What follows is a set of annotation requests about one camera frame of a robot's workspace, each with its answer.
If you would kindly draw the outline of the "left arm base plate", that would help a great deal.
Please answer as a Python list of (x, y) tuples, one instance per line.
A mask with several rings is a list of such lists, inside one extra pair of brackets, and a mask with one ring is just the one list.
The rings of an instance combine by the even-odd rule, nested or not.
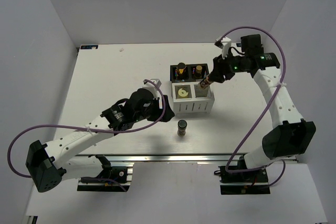
[(78, 181), (77, 191), (126, 193), (132, 182), (133, 165), (112, 165), (111, 169), (95, 178), (82, 177)]

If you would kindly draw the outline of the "white squeeze bottle yellow cap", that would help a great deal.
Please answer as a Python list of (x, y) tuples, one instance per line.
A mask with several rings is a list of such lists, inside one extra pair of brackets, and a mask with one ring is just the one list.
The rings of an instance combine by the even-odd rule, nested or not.
[(184, 89), (183, 87), (178, 88), (178, 90), (177, 90), (177, 98), (178, 99), (186, 99), (186, 98), (188, 98), (188, 95), (189, 95), (189, 92), (186, 89)]

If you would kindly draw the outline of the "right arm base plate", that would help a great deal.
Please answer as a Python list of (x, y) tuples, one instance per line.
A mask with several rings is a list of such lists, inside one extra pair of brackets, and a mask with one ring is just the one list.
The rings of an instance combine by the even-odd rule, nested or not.
[(214, 171), (219, 177), (222, 195), (269, 195), (270, 187), (265, 169), (247, 173), (228, 173), (225, 166)]

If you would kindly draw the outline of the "brown bottle gold cap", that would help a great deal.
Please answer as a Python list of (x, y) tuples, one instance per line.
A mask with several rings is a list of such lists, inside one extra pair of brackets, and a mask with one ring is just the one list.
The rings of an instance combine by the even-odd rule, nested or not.
[(201, 65), (197, 65), (194, 71), (194, 79), (196, 80), (202, 79), (202, 71), (203, 71), (203, 67)]

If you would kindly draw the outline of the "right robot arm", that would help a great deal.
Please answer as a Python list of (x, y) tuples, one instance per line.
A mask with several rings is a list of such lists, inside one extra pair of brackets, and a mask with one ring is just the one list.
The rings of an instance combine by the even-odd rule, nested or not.
[(316, 132), (312, 121), (306, 121), (294, 105), (283, 82), (285, 65), (273, 52), (265, 52), (259, 34), (240, 39), (242, 55), (231, 52), (232, 41), (220, 38), (215, 45), (222, 50), (214, 58), (213, 71), (206, 77), (208, 83), (223, 83), (235, 74), (250, 73), (260, 88), (266, 108), (270, 113), (272, 130), (262, 138), (261, 145), (242, 156), (238, 162), (237, 175), (247, 182), (262, 169), (283, 157), (304, 154)]

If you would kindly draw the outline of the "spice jar black lid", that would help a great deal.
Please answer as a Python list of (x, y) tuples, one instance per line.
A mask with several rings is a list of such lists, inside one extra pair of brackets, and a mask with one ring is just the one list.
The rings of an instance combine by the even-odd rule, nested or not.
[(177, 123), (178, 136), (184, 136), (186, 133), (187, 122), (185, 120), (179, 120)]
[(207, 76), (199, 83), (199, 86), (202, 89), (207, 89), (211, 84), (212, 84), (212, 82), (209, 80), (209, 78)]

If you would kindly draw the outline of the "tall dark sauce bottle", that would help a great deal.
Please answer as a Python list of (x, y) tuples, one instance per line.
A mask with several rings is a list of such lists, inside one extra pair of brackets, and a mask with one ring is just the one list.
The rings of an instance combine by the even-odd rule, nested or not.
[(180, 62), (176, 67), (176, 79), (177, 81), (183, 81), (186, 76), (186, 64)]

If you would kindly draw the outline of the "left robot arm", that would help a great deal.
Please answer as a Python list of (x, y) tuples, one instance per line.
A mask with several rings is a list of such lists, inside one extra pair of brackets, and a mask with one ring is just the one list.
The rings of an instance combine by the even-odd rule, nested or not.
[(118, 178), (119, 173), (102, 154), (81, 157), (89, 147), (131, 129), (136, 122), (168, 122), (174, 116), (169, 100), (155, 98), (147, 89), (140, 88), (127, 99), (121, 99), (92, 120), (84, 131), (75, 130), (67, 136), (29, 146), (26, 167), (40, 193), (55, 188), (63, 180), (89, 178), (104, 182)]

